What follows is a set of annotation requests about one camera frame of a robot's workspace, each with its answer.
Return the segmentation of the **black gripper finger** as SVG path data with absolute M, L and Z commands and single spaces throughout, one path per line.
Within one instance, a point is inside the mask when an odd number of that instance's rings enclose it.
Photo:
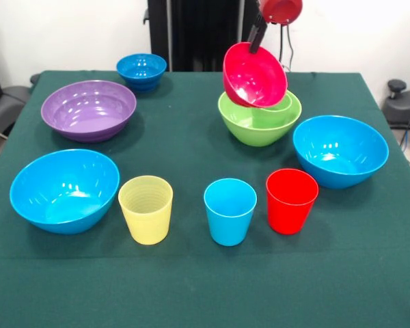
M 249 32 L 249 36 L 247 39 L 247 41 L 250 44 L 260 44 L 261 26 L 262 26 L 262 15 L 261 13 L 257 13 L 256 18 L 251 26 L 251 30 Z
M 267 23 L 264 20 L 256 21 L 252 25 L 249 33 L 249 52 L 251 54 L 256 54 L 258 52 L 266 30 Z

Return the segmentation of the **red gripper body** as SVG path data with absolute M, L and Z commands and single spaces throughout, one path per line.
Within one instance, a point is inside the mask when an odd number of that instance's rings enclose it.
M 266 23 L 289 25 L 301 14 L 302 0 L 259 0 L 260 13 Z

